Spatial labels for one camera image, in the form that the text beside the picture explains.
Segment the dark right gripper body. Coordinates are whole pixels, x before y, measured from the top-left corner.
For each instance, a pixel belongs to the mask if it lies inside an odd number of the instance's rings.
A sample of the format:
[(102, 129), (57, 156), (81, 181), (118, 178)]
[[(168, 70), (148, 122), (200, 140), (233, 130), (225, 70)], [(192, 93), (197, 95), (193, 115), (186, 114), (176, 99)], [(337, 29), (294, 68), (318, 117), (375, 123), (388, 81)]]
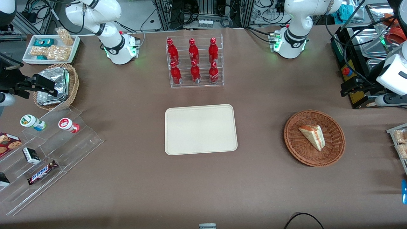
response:
[(0, 70), (0, 91), (6, 92), (24, 81), (24, 75), (18, 66), (2, 66)]

